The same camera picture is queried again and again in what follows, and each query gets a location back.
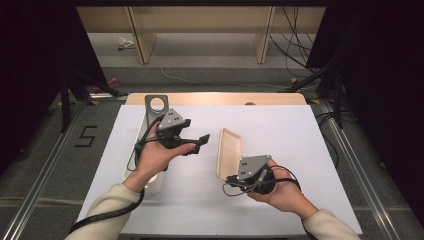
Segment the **gray carpet floor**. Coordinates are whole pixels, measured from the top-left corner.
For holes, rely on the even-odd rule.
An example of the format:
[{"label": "gray carpet floor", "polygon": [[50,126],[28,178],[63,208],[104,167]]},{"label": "gray carpet floor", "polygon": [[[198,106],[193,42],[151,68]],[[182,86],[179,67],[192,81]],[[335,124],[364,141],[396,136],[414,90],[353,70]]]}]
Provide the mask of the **gray carpet floor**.
[{"label": "gray carpet floor", "polygon": [[[276,92],[282,88],[270,85],[289,87],[291,84],[283,80],[290,79],[283,76],[291,75],[284,69],[164,68],[163,71],[169,76],[192,83],[166,77],[160,68],[104,68],[108,78],[118,77],[121,80],[121,85],[115,89],[130,93]],[[296,71],[297,74],[308,74],[305,70]],[[302,93],[307,99],[311,99],[315,97],[314,89],[309,87],[302,90]],[[56,100],[51,105],[52,115],[45,117],[31,144],[27,146],[29,157],[17,159],[0,178],[0,234],[2,235],[4,234],[2,231],[7,229],[59,137],[61,108],[58,102],[59,100]],[[103,100],[97,105],[84,106],[20,239],[63,239],[67,235],[79,214],[122,104],[125,104],[122,100]],[[319,104],[310,104],[310,106],[315,115],[322,113]],[[351,113],[344,114],[343,119],[344,131],[402,239],[424,239],[423,228],[400,195],[390,175],[377,166],[378,155],[360,123],[356,122],[355,116]],[[89,142],[88,139],[80,138],[86,126],[96,126],[86,130],[86,133],[95,136],[95,139],[91,147],[76,147]],[[336,146],[340,156],[337,172],[364,231],[361,239],[384,239],[328,123],[323,124],[322,132]],[[328,148],[335,159],[335,151],[330,145]]]}]

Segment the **cream sweater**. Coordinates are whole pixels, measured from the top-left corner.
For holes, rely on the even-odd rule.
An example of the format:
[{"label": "cream sweater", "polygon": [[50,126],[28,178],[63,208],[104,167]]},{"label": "cream sweater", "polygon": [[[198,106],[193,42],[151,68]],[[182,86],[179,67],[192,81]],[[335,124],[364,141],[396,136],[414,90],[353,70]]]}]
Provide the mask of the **cream sweater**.
[{"label": "cream sweater", "polygon": [[[124,185],[113,185],[108,192],[102,194],[93,202],[88,210],[87,217],[125,208],[137,202],[139,198],[139,193],[132,192]],[[115,240],[129,217],[130,214],[126,214],[89,224],[74,231],[66,240]],[[319,210],[312,217],[305,220],[303,225],[310,234],[320,240],[359,239],[348,225],[325,209]]]}]

